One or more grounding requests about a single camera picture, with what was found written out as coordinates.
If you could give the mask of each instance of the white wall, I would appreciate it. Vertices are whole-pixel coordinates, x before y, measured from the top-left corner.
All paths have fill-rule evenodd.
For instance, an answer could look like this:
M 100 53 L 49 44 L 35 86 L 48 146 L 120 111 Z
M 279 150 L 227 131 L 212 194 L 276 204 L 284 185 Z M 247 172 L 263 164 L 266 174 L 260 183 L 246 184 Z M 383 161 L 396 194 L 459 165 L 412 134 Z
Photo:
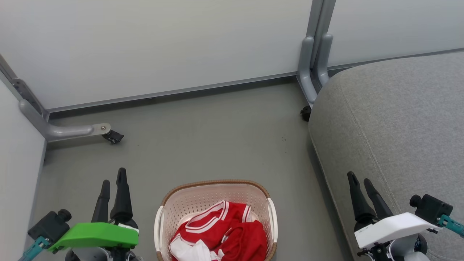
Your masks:
M 329 66 L 464 47 L 462 0 L 337 0 Z
M 45 139 L 19 111 L 0 81 L 0 253 L 18 260 L 24 251 Z
M 295 72 L 311 0 L 2 0 L 0 53 L 46 109 Z

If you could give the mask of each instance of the gray upholstery fabric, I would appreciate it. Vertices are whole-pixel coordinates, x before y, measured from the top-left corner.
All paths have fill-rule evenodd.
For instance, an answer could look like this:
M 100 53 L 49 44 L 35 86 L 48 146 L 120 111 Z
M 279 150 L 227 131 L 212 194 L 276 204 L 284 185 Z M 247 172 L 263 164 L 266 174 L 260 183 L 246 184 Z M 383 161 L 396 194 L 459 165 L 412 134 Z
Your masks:
M 464 53 L 336 74 L 317 97 L 309 132 L 352 253 L 358 248 L 350 170 L 360 181 L 370 178 L 394 214 L 414 213 L 411 196 L 430 194 L 450 203 L 451 217 L 464 222 Z M 431 260 L 464 260 L 457 234 L 424 236 Z

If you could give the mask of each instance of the laundry basket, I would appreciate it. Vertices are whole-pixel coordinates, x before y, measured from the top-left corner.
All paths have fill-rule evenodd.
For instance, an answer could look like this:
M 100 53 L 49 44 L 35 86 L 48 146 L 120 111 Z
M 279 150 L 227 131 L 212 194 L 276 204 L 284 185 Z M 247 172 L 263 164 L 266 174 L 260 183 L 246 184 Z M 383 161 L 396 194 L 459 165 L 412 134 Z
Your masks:
M 158 260 L 172 260 L 169 243 L 182 223 L 221 200 L 245 203 L 251 207 L 252 218 L 263 224 L 267 235 L 267 257 L 263 261 L 270 261 L 277 249 L 276 209 L 266 189 L 248 180 L 204 181 L 171 190 L 164 197 L 155 218 Z

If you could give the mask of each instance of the brown woven rim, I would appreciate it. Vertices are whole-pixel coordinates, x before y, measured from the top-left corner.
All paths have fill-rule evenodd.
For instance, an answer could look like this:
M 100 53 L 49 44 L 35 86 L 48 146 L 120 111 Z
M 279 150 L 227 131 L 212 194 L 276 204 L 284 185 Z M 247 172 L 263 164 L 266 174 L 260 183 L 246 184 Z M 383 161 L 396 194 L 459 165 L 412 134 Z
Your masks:
M 176 187 L 172 189 L 164 198 L 163 201 L 161 202 L 161 206 L 164 206 L 168 199 L 177 191 L 182 190 L 182 189 L 187 189 L 187 188 L 193 188 L 193 187 L 199 187 L 199 186 L 205 186 L 205 185 L 215 185 L 215 184 L 247 184 L 251 186 L 255 186 L 258 189 L 260 189 L 264 195 L 266 195 L 267 198 L 271 197 L 267 190 L 261 186 L 261 184 L 251 181 L 251 180 L 243 180 L 243 179 L 223 179 L 223 180 L 209 180 L 209 181 L 202 181 L 202 182 L 195 182 L 195 183 L 189 183 L 185 185 L 181 185 L 179 187 Z M 277 243 L 272 244 L 271 251 L 267 255 L 266 259 L 264 261 L 271 261 L 271 259 L 274 257 L 277 251 Z M 157 251 L 156 256 L 158 257 L 158 261 L 164 261 L 163 256 L 161 255 L 161 252 Z

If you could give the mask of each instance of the white basket handle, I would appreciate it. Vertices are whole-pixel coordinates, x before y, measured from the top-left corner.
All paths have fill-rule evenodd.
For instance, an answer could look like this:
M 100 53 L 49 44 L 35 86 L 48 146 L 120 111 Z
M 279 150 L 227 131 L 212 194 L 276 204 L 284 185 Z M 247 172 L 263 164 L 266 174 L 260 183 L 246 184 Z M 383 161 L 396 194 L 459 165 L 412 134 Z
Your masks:
M 161 215 L 163 212 L 164 206 L 160 206 L 158 209 L 158 212 L 156 212 L 156 218 L 155 218 L 155 229 L 153 230 L 153 236 L 155 238 L 155 249 L 156 251 L 161 251 L 161 234 L 160 234 L 160 228 L 161 228 Z
M 267 203 L 268 203 L 269 217 L 271 218 L 270 222 L 271 222 L 272 239 L 274 240 L 274 243 L 277 243 L 278 230 L 277 230 L 276 207 L 274 207 L 274 202 L 272 202 L 272 199 L 270 197 L 267 198 Z

